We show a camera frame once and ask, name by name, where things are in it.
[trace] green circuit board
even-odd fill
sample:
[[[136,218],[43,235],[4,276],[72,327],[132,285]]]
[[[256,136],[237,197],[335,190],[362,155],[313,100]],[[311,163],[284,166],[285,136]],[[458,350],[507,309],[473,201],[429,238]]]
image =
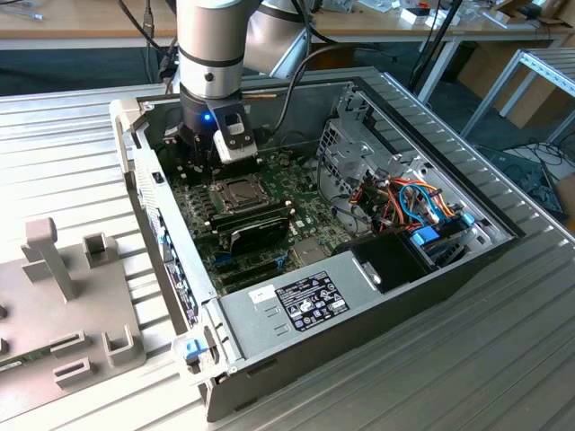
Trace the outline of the green circuit board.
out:
[[[211,217],[233,212],[222,198],[217,182],[189,186],[185,178],[171,181],[182,217],[220,295],[309,264],[311,258],[302,259],[301,249],[298,254],[298,247],[303,244],[317,244],[312,254],[320,259],[353,238],[355,226],[344,226],[331,214],[330,206],[314,188],[312,177],[310,168],[289,161],[284,154],[263,158],[260,171],[252,174],[251,180],[261,185],[270,203],[291,201],[295,213],[289,216],[289,230],[283,239],[239,256],[231,255],[219,235],[206,226]]]

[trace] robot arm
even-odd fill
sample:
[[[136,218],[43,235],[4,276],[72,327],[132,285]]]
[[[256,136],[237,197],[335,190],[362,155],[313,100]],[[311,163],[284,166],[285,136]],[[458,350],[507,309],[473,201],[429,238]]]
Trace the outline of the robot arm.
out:
[[[224,163],[253,155],[240,102],[243,66],[291,75],[305,54],[301,17],[290,0],[177,0],[177,22],[183,124],[215,136]]]

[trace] power supply label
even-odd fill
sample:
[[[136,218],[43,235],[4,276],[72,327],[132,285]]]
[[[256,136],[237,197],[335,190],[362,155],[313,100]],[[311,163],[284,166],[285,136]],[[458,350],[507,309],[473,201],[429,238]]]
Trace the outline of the power supply label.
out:
[[[325,271],[276,289],[276,295],[300,332],[349,310]]]

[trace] aluminum profile table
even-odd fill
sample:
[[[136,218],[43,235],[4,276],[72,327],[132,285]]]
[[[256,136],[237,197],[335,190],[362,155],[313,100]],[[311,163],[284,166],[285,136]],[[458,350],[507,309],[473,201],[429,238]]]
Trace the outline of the aluminum profile table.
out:
[[[345,76],[372,85],[526,238],[446,302],[209,429],[571,429],[575,239],[390,75],[364,67],[304,79]],[[244,88],[272,82],[247,77]],[[0,192],[18,193],[15,202],[49,202],[46,214],[66,222],[63,242],[94,228],[118,239],[148,353],[140,368],[2,429],[208,429],[198,391],[181,384],[166,351],[173,330],[126,203],[105,106],[161,91],[142,86],[0,99]],[[383,121],[376,126],[407,148],[395,129]],[[18,208],[4,202],[4,217],[29,216]],[[13,256],[17,234],[4,235],[0,250]]]
[[[520,65],[525,65],[531,69],[526,79],[519,85],[509,101],[500,112],[502,117],[506,117],[511,108],[525,93],[527,87],[533,82],[537,75],[542,76],[547,81],[575,97],[575,48],[540,48],[540,49],[519,49],[509,61],[500,77],[495,81],[477,110],[473,113],[467,124],[461,131],[461,136],[469,135],[473,127],[485,115],[497,98],[501,89],[513,77]],[[547,142],[553,142],[567,126],[575,119],[573,111],[559,127],[557,127],[547,138]]]

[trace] cpu socket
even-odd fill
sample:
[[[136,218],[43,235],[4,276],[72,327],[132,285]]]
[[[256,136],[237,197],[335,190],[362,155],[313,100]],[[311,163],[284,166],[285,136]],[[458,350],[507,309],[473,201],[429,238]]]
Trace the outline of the cpu socket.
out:
[[[269,204],[270,196],[253,175],[232,178],[217,184],[228,211],[243,211]]]

